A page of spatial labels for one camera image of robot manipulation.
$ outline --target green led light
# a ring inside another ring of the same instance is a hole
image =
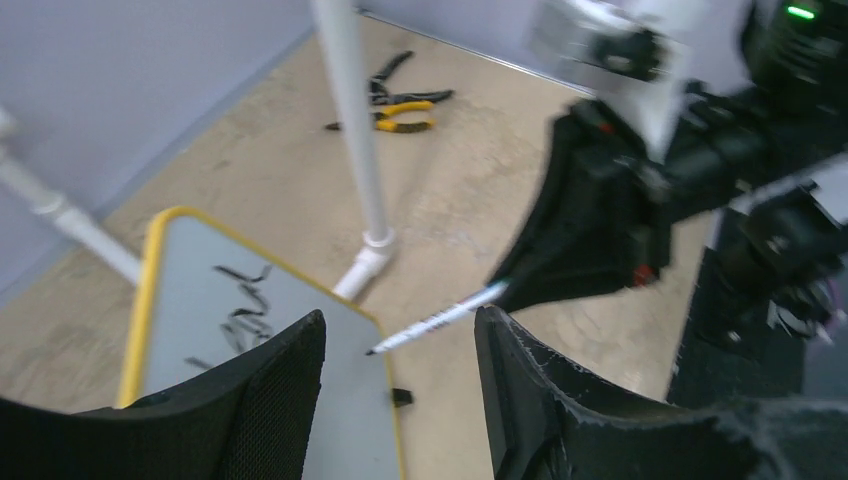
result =
[[[804,10],[800,7],[786,7],[786,12],[790,15],[795,15],[796,17],[803,18],[804,20],[812,20],[816,18],[815,13],[809,10]]]

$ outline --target pliers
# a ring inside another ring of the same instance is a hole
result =
[[[394,120],[391,120],[391,117],[406,112],[427,111],[431,108],[433,108],[433,102],[427,101],[406,102],[397,105],[388,105],[386,107],[383,107],[381,111],[374,112],[374,128],[376,130],[382,130],[384,132],[392,133],[418,133],[423,132],[424,130],[429,130],[433,128],[433,125],[436,124],[435,120],[433,120],[432,118],[421,122],[398,123]],[[326,128],[327,130],[341,130],[342,125],[341,123],[336,122],[326,125],[324,128]]]
[[[441,90],[437,92],[423,93],[399,93],[392,94],[386,88],[385,82],[395,73],[395,70],[415,52],[407,50],[395,55],[389,60],[379,72],[369,79],[369,99],[371,105],[384,107],[381,111],[374,113],[374,128],[384,132],[394,133],[417,133],[429,130],[435,125],[431,118],[422,122],[397,123],[390,120],[391,117],[405,112],[426,111],[433,108],[433,104],[447,100],[453,96],[453,90]],[[331,123],[324,126],[327,130],[341,130],[340,123]]]
[[[431,103],[439,103],[453,96],[453,90],[441,90],[438,92],[423,92],[423,93],[399,93],[391,94],[386,88],[386,81],[395,70],[410,57],[415,55],[412,50],[407,50],[403,53],[395,55],[389,60],[379,72],[371,76],[369,81],[371,105],[398,105],[407,102],[427,101]]]

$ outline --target stained floor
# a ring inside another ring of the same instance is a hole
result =
[[[432,132],[379,133],[385,195],[401,251],[362,306],[396,331],[481,286],[534,196],[548,121],[578,98],[433,40],[363,20],[369,70],[416,58],[395,91],[454,88]],[[332,286],[361,245],[363,221],[310,40],[106,222],[140,249],[155,213],[207,211]],[[532,308],[516,317],[598,374],[662,398],[671,375],[703,218],[677,231],[675,268],[657,288]],[[63,411],[111,404],[133,291],[77,250],[0,312],[0,395]],[[472,337],[465,322],[392,356],[416,403],[401,413],[409,480],[491,478]]]

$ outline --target white pvc pipe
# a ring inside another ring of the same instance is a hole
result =
[[[382,243],[373,242],[364,235],[365,246],[356,255],[356,260],[350,270],[333,288],[336,295],[352,300],[368,285],[374,277],[383,271],[395,253],[394,231],[389,230],[389,237]]]
[[[141,262],[104,231],[87,212],[68,201],[0,147],[0,183],[30,205],[31,211],[53,224],[60,232],[80,242],[106,264],[137,285]]]
[[[368,74],[359,35],[359,17],[351,0],[312,0],[312,12],[324,51],[324,63],[342,122],[351,169],[359,190],[368,237],[392,238],[383,204],[383,188],[368,104]]]

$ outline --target white marker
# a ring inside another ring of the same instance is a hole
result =
[[[503,292],[506,291],[506,287],[509,286],[509,281],[502,280],[500,282],[489,285],[488,287],[480,290],[479,292],[471,295],[465,300],[455,304],[454,306],[442,310],[441,312],[425,319],[420,322],[416,322],[406,330],[402,332],[396,333],[391,337],[380,342],[376,347],[368,350],[365,355],[374,355],[375,353],[386,353],[389,350],[395,349],[404,343],[411,342],[418,337],[422,337],[430,332],[435,332],[436,330],[450,325],[451,323],[456,322],[457,320],[461,320],[462,317],[468,315],[469,313],[477,310],[478,308],[491,303],[498,299]]]

